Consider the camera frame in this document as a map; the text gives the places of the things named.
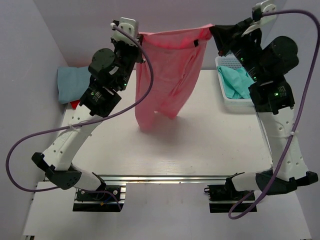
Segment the pink t shirt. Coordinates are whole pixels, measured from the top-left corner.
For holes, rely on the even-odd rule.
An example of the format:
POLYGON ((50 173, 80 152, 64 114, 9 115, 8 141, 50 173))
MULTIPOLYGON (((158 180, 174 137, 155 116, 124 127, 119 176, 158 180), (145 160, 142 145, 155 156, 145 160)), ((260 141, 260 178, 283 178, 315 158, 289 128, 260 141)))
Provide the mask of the pink t shirt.
POLYGON ((174 119, 197 83, 207 42, 212 38, 207 24, 198 28, 142 33, 142 47, 150 59, 154 80, 148 96, 135 107, 142 131, 153 128, 156 114, 174 119))

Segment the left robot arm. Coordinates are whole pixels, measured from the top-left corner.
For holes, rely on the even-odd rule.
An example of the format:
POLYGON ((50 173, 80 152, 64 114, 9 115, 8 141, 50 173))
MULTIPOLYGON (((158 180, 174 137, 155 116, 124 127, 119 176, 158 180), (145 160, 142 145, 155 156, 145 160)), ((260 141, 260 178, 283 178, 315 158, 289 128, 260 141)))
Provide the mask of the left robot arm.
POLYGON ((105 183, 94 173, 82 170, 72 161, 94 129, 102 123, 122 99, 136 63, 143 63, 143 37, 133 39, 112 37, 114 49, 102 48, 92 57, 88 67, 88 88, 80 97, 69 125, 60 132, 43 152, 31 157, 35 165, 56 187, 72 187, 89 191, 103 191, 105 183))

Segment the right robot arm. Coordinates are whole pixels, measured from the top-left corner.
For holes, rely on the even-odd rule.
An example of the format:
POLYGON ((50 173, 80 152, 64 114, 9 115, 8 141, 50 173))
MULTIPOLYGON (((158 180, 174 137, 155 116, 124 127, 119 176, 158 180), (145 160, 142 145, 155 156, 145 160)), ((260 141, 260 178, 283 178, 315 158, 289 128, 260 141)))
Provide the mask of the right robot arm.
POLYGON ((246 19, 209 29, 219 56, 233 54, 253 79, 249 95, 271 151, 271 169, 236 173, 226 179, 223 193, 231 198, 256 190, 267 195, 287 194, 319 180, 306 166, 293 131, 295 100, 285 74, 299 63, 297 44, 278 36, 262 48, 262 31, 257 28, 247 33, 250 23, 246 19))

